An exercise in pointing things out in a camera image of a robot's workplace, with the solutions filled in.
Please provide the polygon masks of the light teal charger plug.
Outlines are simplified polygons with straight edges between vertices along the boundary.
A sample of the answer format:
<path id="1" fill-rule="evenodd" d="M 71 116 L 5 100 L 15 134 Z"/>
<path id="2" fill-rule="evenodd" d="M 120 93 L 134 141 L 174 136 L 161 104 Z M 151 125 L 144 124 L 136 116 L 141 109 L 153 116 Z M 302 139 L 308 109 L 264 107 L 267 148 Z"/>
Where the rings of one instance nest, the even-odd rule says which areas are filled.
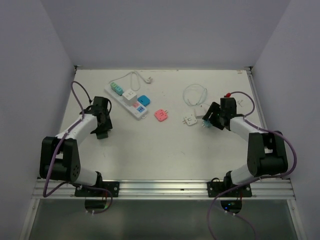
<path id="1" fill-rule="evenodd" d="M 211 128 L 213 125 L 209 122 L 209 121 L 207 121 L 207 120 L 203 120 L 202 121 L 202 127 L 203 128 Z"/>

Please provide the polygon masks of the white rectangular charger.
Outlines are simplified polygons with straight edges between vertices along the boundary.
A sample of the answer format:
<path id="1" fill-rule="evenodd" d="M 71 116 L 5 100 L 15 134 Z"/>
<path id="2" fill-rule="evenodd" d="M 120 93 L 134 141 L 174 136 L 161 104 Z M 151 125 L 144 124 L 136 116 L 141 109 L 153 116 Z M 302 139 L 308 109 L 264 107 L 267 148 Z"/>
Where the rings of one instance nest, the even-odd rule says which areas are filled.
<path id="1" fill-rule="evenodd" d="M 203 107 L 194 108 L 194 115 L 197 119 L 202 119 L 206 115 L 206 109 Z"/>

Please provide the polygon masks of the white round travel adapter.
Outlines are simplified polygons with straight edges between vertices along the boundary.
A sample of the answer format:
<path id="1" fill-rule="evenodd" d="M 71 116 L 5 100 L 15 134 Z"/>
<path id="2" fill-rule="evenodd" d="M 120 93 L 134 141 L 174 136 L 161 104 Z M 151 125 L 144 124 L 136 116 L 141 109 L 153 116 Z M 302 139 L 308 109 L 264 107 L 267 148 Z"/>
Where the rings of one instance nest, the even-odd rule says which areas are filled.
<path id="1" fill-rule="evenodd" d="M 193 113 L 188 113 L 183 116 L 182 123 L 189 127 L 195 125 L 197 122 L 198 120 Z"/>

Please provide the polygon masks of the green charger plug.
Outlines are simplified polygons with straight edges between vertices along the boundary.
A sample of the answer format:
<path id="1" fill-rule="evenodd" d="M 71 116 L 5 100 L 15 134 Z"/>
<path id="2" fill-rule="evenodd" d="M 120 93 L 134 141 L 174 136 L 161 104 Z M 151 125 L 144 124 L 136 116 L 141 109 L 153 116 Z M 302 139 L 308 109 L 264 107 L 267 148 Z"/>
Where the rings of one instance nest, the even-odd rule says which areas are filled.
<path id="1" fill-rule="evenodd" d="M 110 87 L 115 92 L 117 92 L 119 90 L 119 86 L 115 82 L 111 82 Z"/>

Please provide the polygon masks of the white power strip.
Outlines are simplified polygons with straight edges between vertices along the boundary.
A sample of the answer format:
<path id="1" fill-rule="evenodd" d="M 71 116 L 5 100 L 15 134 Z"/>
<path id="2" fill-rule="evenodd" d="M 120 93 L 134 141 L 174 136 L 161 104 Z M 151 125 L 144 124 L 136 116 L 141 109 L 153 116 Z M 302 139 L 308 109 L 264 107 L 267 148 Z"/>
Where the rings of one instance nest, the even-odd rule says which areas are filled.
<path id="1" fill-rule="evenodd" d="M 138 101 L 137 93 L 131 88 L 124 91 L 121 86 L 112 82 L 104 90 L 136 120 L 144 119 L 149 113 L 148 109 Z"/>

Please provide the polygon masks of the blue charger plug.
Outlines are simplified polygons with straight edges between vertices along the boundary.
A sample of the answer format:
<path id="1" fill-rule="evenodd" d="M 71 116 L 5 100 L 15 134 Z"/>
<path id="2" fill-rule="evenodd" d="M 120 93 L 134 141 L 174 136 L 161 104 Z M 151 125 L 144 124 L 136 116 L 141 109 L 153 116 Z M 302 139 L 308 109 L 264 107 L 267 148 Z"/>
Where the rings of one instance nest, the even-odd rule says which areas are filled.
<path id="1" fill-rule="evenodd" d="M 146 95 L 141 95 L 137 98 L 138 102 L 143 106 L 148 106 L 151 103 L 151 100 Z"/>

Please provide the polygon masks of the pink cube socket adapter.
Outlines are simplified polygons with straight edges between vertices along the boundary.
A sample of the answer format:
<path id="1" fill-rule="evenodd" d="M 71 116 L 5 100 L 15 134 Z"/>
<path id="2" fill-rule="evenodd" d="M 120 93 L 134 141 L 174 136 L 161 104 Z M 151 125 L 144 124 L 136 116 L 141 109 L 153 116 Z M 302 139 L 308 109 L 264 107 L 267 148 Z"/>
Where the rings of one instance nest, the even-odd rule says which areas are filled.
<path id="1" fill-rule="evenodd" d="M 163 109 L 159 109 L 154 113 L 154 116 L 159 122 L 163 122 L 168 118 L 168 113 Z"/>

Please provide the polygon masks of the white cube socket adapter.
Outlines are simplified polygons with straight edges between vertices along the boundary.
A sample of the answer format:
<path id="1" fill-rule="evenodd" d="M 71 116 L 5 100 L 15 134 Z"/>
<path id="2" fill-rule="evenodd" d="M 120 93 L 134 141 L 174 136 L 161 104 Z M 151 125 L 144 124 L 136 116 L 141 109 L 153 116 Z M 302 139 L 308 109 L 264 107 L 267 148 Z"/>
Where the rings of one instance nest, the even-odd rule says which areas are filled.
<path id="1" fill-rule="evenodd" d="M 124 103 L 128 106 L 133 106 L 138 101 L 137 93 L 132 89 L 126 90 L 123 93 L 122 98 Z"/>

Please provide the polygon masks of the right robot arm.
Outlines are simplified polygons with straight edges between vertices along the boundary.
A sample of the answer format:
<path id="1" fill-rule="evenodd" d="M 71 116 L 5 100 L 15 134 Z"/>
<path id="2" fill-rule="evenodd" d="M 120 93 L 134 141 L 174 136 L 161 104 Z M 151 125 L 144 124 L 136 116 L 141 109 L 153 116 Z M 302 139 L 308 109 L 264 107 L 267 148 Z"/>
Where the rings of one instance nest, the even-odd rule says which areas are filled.
<path id="1" fill-rule="evenodd" d="M 241 190 L 243 183 L 287 172 L 288 159 L 281 133 L 266 132 L 250 125 L 243 114 L 237 113 L 233 97 L 222 97 L 220 103 L 212 102 L 202 120 L 219 130 L 233 132 L 247 142 L 246 163 L 228 171 L 222 182 L 211 180 L 210 189 L 232 197 Z"/>

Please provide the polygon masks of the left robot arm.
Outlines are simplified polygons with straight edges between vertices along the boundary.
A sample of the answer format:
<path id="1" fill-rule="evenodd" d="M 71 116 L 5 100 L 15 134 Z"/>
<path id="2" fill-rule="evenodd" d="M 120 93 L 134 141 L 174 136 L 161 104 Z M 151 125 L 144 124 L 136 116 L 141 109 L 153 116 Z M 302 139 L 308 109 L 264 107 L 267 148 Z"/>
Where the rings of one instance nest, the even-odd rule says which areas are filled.
<path id="1" fill-rule="evenodd" d="M 39 175 L 42 179 L 86 185 L 92 196 L 103 193 L 104 184 L 97 171 L 81 167 L 79 146 L 93 134 L 98 140 L 108 137 L 113 128 L 111 101 L 96 96 L 93 103 L 80 113 L 79 118 L 64 132 L 42 140 Z"/>

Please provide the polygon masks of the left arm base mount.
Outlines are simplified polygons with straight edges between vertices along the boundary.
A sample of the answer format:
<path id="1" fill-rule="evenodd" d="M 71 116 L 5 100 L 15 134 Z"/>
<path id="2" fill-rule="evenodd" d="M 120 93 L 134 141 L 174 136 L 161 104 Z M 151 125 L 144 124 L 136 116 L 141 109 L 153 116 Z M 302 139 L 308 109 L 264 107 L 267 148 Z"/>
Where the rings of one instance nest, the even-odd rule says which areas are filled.
<path id="1" fill-rule="evenodd" d="M 77 186 L 74 196 L 81 198 L 113 197 L 117 198 L 120 191 L 119 181 L 103 181 L 99 186 Z"/>

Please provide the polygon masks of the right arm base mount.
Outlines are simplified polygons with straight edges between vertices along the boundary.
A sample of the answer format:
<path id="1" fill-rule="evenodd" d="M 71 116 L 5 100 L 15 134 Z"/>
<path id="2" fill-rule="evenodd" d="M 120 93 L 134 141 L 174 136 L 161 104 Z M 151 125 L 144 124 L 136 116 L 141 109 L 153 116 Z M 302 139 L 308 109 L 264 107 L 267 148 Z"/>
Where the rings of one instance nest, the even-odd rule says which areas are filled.
<path id="1" fill-rule="evenodd" d="M 225 183 L 217 177 L 207 181 L 206 187 L 208 197 L 215 198 L 223 192 L 226 192 L 221 195 L 223 198 L 250 198 L 253 196 L 251 186 L 249 184 L 241 187 L 237 187 L 234 184 L 227 184 L 228 182 Z"/>

